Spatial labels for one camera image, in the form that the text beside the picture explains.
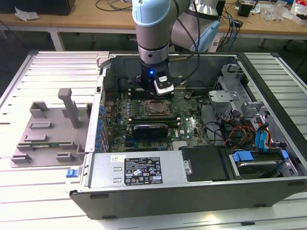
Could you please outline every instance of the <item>screw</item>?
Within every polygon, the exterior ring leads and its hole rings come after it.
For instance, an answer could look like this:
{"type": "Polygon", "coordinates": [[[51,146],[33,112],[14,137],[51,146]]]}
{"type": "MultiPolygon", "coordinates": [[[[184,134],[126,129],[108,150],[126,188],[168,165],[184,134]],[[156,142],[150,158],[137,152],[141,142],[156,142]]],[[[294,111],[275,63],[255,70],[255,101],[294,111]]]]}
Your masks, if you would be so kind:
{"type": "Polygon", "coordinates": [[[186,175],[191,175],[192,174],[192,171],[189,168],[185,168],[185,171],[186,171],[186,175]]]}

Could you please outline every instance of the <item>black plastic cover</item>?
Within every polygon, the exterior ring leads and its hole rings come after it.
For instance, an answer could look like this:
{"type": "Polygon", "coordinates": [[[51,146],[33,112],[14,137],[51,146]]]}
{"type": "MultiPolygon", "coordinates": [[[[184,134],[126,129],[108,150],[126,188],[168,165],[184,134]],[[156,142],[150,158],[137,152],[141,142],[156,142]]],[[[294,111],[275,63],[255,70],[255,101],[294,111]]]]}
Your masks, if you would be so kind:
{"type": "Polygon", "coordinates": [[[227,148],[223,146],[203,145],[182,147],[184,161],[189,161],[192,174],[187,175],[189,182],[233,180],[234,175],[227,148]]]}

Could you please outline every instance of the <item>power supply label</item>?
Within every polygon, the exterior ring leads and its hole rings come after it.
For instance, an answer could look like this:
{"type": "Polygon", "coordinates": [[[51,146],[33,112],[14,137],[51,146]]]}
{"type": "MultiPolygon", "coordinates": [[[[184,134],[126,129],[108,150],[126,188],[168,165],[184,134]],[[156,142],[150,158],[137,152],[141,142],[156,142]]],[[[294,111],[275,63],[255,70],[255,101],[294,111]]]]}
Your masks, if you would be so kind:
{"type": "Polygon", "coordinates": [[[125,185],[162,184],[160,157],[125,158],[125,185]]]}

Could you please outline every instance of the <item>desk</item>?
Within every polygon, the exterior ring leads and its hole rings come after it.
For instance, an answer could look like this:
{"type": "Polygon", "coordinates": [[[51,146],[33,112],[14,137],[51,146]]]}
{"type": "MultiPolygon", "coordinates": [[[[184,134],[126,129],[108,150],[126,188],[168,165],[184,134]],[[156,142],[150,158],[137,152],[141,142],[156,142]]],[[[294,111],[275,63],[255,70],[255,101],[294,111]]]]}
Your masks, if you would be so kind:
{"type": "MultiPolygon", "coordinates": [[[[49,32],[56,51],[65,50],[59,32],[135,34],[131,12],[102,11],[95,3],[96,0],[76,0],[68,16],[39,14],[39,19],[24,22],[14,14],[0,14],[0,19],[14,31],[49,32]]],[[[106,0],[101,1],[99,7],[111,9],[106,0]]],[[[1,23],[0,30],[6,30],[1,23]]]]}
{"type": "MultiPolygon", "coordinates": [[[[307,26],[298,25],[292,20],[284,18],[284,21],[269,21],[266,22],[261,14],[250,13],[249,17],[237,16],[237,10],[233,10],[234,5],[229,7],[229,3],[235,2],[235,0],[226,0],[226,8],[234,19],[238,19],[243,22],[243,26],[240,29],[238,37],[246,38],[261,38],[261,39],[307,39],[307,26]]],[[[221,26],[219,33],[217,34],[215,41],[226,35],[228,31],[227,19],[221,19],[221,26]]]]}
{"type": "MultiPolygon", "coordinates": [[[[232,3],[234,0],[227,0],[226,2],[232,3]]],[[[97,9],[95,3],[96,0],[76,0],[73,10],[68,16],[40,14],[40,19],[24,22],[14,14],[0,14],[0,19],[12,30],[49,32],[56,51],[65,50],[59,32],[135,34],[131,12],[106,12],[97,9]]],[[[99,6],[109,9],[106,0],[101,1],[99,6]]],[[[228,8],[228,6],[229,4],[226,4],[228,12],[235,19],[244,22],[238,37],[307,39],[307,26],[298,25],[289,19],[284,19],[283,22],[266,22],[260,14],[250,14],[248,18],[235,16],[237,11],[228,8]]],[[[225,19],[222,19],[216,41],[227,31],[228,23],[225,19]]],[[[215,52],[216,46],[212,46],[209,51],[215,52]]]]}

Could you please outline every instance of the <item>table leg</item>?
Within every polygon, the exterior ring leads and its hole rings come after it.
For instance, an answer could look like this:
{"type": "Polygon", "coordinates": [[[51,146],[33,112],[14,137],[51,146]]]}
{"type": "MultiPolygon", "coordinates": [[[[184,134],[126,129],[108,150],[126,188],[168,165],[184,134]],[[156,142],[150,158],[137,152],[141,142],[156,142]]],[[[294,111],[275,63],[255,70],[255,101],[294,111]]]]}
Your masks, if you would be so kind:
{"type": "Polygon", "coordinates": [[[0,30],[0,40],[6,40],[6,39],[7,39],[7,36],[4,30],[0,30]]]}
{"type": "Polygon", "coordinates": [[[56,51],[65,51],[61,35],[57,31],[49,31],[56,51]]]}
{"type": "Polygon", "coordinates": [[[208,48],[208,52],[216,52],[216,50],[217,50],[217,48],[219,46],[220,40],[223,37],[223,34],[224,33],[217,33],[216,34],[213,42],[211,43],[211,45],[208,48]]]}
{"type": "Polygon", "coordinates": [[[266,41],[267,41],[267,38],[261,39],[261,41],[259,42],[258,46],[259,46],[260,48],[263,48],[266,41]]]}

